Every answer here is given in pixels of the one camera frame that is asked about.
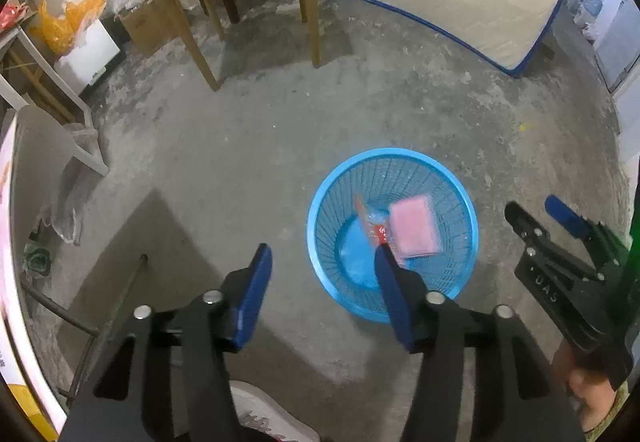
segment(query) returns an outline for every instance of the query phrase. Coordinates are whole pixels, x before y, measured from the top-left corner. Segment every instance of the concrete floor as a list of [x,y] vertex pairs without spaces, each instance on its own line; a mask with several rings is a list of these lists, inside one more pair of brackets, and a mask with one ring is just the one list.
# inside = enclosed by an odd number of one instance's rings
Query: concrete floor
[[[305,223],[335,165],[401,146],[442,162],[473,200],[481,247],[459,303],[512,305],[551,354],[559,333],[513,275],[523,244],[504,205],[516,199],[573,248],[544,215],[549,193],[617,231],[628,199],[613,104],[568,15],[560,13],[513,79],[447,37],[359,0],[321,0],[324,63],[313,69],[296,0],[239,7],[244,21],[225,44],[194,11],[197,41],[224,79],[219,92],[178,40],[149,59],[132,52],[98,87],[90,102],[111,171],[91,179],[81,245],[52,242],[44,291],[101,324],[146,252],[150,268],[127,310],[179,307],[267,242],[273,278],[254,339],[228,357],[232,377],[337,442],[396,441],[420,358],[402,351],[389,326],[350,315],[326,294],[308,261]],[[43,365],[68,384],[84,337],[39,308],[33,319]]]

